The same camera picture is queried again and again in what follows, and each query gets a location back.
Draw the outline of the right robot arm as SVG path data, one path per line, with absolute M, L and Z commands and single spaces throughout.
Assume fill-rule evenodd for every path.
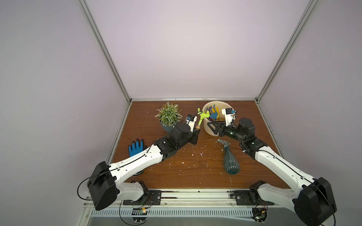
M 220 137 L 228 136 L 239 142 L 241 150 L 269 168 L 290 189 L 281 189 L 264 181 L 249 188 L 252 203 L 272 202 L 294 213 L 308 226 L 322 225 L 337 211 L 331 184 L 323 177 L 315 178 L 279 156 L 255 135 L 255 126 L 248 118 L 241 118 L 238 126 L 224 121 L 209 122 L 208 127 Z

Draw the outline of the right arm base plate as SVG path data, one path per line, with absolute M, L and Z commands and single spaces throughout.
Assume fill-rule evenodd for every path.
M 253 190 L 236 190 L 230 194 L 230 198 L 235 199 L 237 205 L 275 205 L 273 202 L 267 202 L 261 199 L 259 194 Z

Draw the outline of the blue rake yellow handle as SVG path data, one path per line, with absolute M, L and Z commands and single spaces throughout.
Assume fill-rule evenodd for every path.
M 210 121 L 217 121 L 217 119 L 219 118 L 219 110 L 216 107 L 216 105 L 210 106 L 209 107 L 209 120 Z

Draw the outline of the purple shovel pink handle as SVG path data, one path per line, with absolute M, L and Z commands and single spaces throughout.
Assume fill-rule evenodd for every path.
M 207 114 L 208 116 L 210 116 L 210 108 L 211 108 L 210 106 L 206 108 L 206 114 Z

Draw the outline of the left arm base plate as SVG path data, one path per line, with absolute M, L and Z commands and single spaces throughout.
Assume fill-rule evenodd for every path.
M 161 190 L 150 190 L 148 192 L 146 192 L 140 199 L 136 200 L 136 201 L 132 201 L 132 200 L 124 200 L 123 201 L 123 205 L 128 205 L 128 206 L 152 206 L 152 205 L 160 205 L 161 203 L 161 196 L 162 196 L 162 191 Z

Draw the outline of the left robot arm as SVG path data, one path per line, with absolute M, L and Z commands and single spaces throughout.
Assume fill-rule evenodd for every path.
M 128 183 L 127 180 L 145 168 L 173 157 L 188 143 L 197 144 L 199 133 L 200 126 L 195 122 L 180 122 L 171 133 L 157 139 L 140 153 L 112 164 L 99 163 L 87 181 L 95 209 L 103 210 L 117 198 L 130 201 L 146 199 L 149 191 L 145 184 L 141 181 Z

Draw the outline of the green rake wooden handle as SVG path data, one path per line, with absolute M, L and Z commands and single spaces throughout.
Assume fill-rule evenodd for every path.
M 200 116 L 200 119 L 199 119 L 199 122 L 198 124 L 196 125 L 196 129 L 200 129 L 200 126 L 202 124 L 202 121 L 205 119 L 205 118 L 209 118 L 209 116 L 206 114 L 206 112 L 202 111 L 200 108 L 198 108 L 198 112 L 197 112 L 197 115 Z

